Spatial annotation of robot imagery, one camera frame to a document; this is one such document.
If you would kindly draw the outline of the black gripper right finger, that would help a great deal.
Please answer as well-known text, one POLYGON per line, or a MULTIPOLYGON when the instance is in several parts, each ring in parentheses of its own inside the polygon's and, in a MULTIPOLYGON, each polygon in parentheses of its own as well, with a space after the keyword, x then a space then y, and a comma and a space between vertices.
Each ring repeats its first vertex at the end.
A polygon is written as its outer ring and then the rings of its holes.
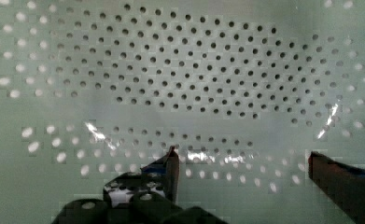
POLYGON ((365 169, 315 151, 308 164, 309 178, 356 224, 365 224, 365 169))

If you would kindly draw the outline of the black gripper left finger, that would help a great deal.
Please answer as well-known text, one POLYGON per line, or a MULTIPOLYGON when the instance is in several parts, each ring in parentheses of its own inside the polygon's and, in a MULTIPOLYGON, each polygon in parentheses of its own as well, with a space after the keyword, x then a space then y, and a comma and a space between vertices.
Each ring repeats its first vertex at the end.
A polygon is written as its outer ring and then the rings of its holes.
POLYGON ((103 198, 109 204, 127 203, 138 192, 152 191, 171 202, 176 201, 179 157, 175 146, 138 172, 127 172, 109 181, 103 187, 103 198))

